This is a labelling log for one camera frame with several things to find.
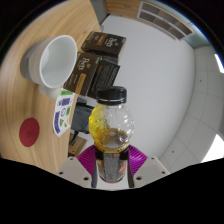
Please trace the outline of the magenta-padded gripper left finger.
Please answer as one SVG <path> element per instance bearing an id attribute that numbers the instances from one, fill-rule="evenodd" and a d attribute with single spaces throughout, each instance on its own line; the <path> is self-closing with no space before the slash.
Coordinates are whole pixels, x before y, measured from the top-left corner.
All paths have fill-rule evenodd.
<path id="1" fill-rule="evenodd" d="M 56 175 L 84 188 L 96 188 L 98 177 L 95 147 L 88 147 L 77 157 L 68 157 Z"/>

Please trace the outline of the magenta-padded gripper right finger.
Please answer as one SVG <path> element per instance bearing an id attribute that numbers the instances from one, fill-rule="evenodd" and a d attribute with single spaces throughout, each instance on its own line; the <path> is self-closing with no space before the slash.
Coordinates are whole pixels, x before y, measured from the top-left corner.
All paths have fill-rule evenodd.
<path id="1" fill-rule="evenodd" d="M 169 174 L 169 171 L 155 157 L 147 157 L 134 146 L 128 147 L 128 185 L 140 188 Z"/>

